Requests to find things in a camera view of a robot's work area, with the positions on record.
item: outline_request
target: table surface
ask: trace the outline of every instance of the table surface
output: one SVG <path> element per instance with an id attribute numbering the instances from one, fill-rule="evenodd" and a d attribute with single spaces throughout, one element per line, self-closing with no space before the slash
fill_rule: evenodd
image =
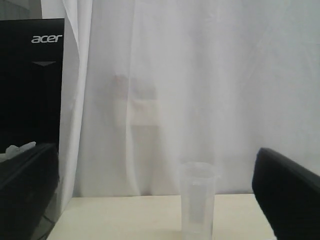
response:
<path id="1" fill-rule="evenodd" d="M 48 240 L 180 240 L 179 196 L 72 198 Z M 215 240 L 269 240 L 252 194 L 216 195 Z"/>

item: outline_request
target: curtain fold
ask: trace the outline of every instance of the curtain fold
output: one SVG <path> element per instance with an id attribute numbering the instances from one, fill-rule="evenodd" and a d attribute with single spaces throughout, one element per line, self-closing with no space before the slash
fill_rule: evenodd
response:
<path id="1" fill-rule="evenodd" d="M 320 2 L 64 0 L 72 196 L 177 194 L 179 164 L 251 192 L 260 147 L 320 173 Z"/>

